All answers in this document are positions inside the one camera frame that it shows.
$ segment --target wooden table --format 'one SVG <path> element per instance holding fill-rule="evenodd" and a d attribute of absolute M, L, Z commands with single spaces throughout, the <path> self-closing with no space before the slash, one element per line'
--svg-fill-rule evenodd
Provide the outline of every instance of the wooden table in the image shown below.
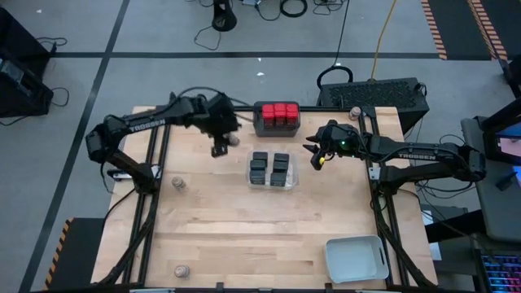
<path fill-rule="evenodd" d="M 134 111 L 146 109 L 136 107 Z M 403 141 L 396 109 L 381 107 L 376 112 L 381 135 Z M 312 154 L 302 143 L 329 119 L 358 127 L 345 112 L 303 112 L 294 138 L 258 138 L 252 125 L 242 121 L 237 133 L 240 146 L 230 148 L 229 154 L 219 159 L 210 156 L 212 142 L 197 128 L 173 127 L 146 286 L 215 287 L 216 282 L 224 282 L 225 287 L 320 289 L 331 282 L 323 252 L 326 241 L 376 234 L 376 226 L 365 162 L 336 158 L 320 172 L 309 163 Z M 128 136 L 124 152 L 144 161 L 149 137 L 149 131 Z M 247 154 L 252 150 L 295 155 L 299 185 L 284 192 L 250 189 L 245 172 Z M 388 163 L 405 167 L 409 161 Z M 186 181 L 184 193 L 173 188 L 174 176 Z M 117 183 L 111 205 L 132 187 L 130 181 Z M 402 188 L 414 191 L 412 184 Z M 128 198 L 108 218 L 93 282 L 103 278 L 127 248 L 137 198 Z M 394 203 L 404 249 L 426 277 L 437 283 L 418 200 L 401 192 L 395 195 Z M 398 284 L 396 256 L 388 247 L 394 283 Z M 135 258 L 132 280 L 137 280 L 141 249 Z M 174 276 L 178 265 L 190 267 L 188 279 Z M 380 289 L 385 283 L 374 280 L 333 287 Z"/>

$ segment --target yellow and black hazard tape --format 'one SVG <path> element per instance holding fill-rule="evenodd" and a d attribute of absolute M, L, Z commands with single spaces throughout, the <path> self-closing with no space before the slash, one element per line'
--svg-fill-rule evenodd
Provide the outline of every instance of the yellow and black hazard tape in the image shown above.
<path fill-rule="evenodd" d="M 63 249 L 63 245 L 65 244 L 65 238 L 67 237 L 67 232 L 69 226 L 71 225 L 74 218 L 70 218 L 65 221 L 65 225 L 63 225 L 62 234 L 59 236 L 58 246 L 56 247 L 55 255 L 52 258 L 52 263 L 50 264 L 49 271 L 47 272 L 46 281 L 43 284 L 43 290 L 47 291 L 50 288 L 50 283 L 52 282 L 52 276 L 56 271 L 56 266 L 58 265 L 59 254 Z"/>
<path fill-rule="evenodd" d="M 438 27 L 436 26 L 436 21 L 434 20 L 434 16 L 432 15 L 431 7 L 429 6 L 429 2 L 427 0 L 422 0 L 422 8 L 425 13 L 425 18 L 427 18 L 427 23 L 429 24 L 429 29 L 431 30 L 432 38 L 434 39 L 434 44 L 436 46 L 436 51 L 438 51 L 438 55 L 441 59 L 447 59 L 447 51 L 445 50 L 445 46 L 443 45 L 443 41 L 441 41 L 440 31 L 438 31 Z"/>
<path fill-rule="evenodd" d="M 491 51 L 491 56 L 493 59 L 502 59 L 507 60 L 508 55 L 506 53 L 505 47 L 501 44 L 501 40 L 497 36 L 496 29 L 490 22 L 488 18 L 487 12 L 485 11 L 483 5 L 480 0 L 467 0 L 469 6 L 471 7 L 472 13 L 474 14 L 474 18 L 476 23 L 479 26 L 479 30 L 483 36 L 483 39 L 487 43 L 488 50 Z"/>
<path fill-rule="evenodd" d="M 490 43 L 490 40 L 488 39 L 487 31 L 484 27 L 484 24 L 482 23 L 480 17 L 486 17 L 486 19 L 489 21 L 487 16 L 480 16 L 478 13 L 483 14 L 482 11 L 477 11 L 476 7 L 474 6 L 475 0 L 466 0 L 466 2 L 469 4 L 469 7 L 471 8 L 472 15 L 474 16 L 475 22 L 478 24 L 479 32 L 481 33 L 481 37 L 484 39 L 485 44 L 487 44 L 488 53 L 490 53 L 490 56 L 492 57 L 492 60 L 497 59 L 496 51 L 494 50 L 492 44 Z"/>

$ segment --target black keyboard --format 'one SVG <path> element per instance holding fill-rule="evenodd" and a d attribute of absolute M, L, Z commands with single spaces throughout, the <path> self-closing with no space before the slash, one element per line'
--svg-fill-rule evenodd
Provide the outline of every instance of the black keyboard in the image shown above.
<path fill-rule="evenodd" d="M 521 257 L 495 255 L 494 259 L 502 265 L 481 256 L 491 292 L 521 292 Z"/>

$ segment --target red cube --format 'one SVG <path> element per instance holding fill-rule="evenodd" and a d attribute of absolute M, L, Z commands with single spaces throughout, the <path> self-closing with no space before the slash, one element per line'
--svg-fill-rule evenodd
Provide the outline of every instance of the red cube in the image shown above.
<path fill-rule="evenodd" d="M 262 105 L 262 112 L 274 112 L 274 105 L 272 104 L 266 104 L 266 105 Z"/>
<path fill-rule="evenodd" d="M 290 126 L 296 126 L 296 122 L 299 120 L 299 112 L 287 112 L 286 121 Z"/>
<path fill-rule="evenodd" d="M 286 111 L 286 104 L 285 103 L 276 103 L 274 105 L 276 112 L 285 112 Z"/>
<path fill-rule="evenodd" d="M 262 120 L 264 121 L 264 127 L 274 127 L 275 112 L 262 112 Z"/>
<path fill-rule="evenodd" d="M 275 111 L 275 125 L 284 126 L 286 124 L 286 111 Z"/>
<path fill-rule="evenodd" d="M 287 104 L 286 105 L 286 112 L 299 112 L 299 107 L 296 104 Z"/>

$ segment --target white tray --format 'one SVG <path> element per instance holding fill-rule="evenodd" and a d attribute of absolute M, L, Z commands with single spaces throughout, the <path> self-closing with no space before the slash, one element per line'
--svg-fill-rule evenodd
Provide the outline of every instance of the white tray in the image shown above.
<path fill-rule="evenodd" d="M 385 279 L 389 275 L 382 241 L 376 235 L 329 240 L 326 262 L 335 283 Z"/>

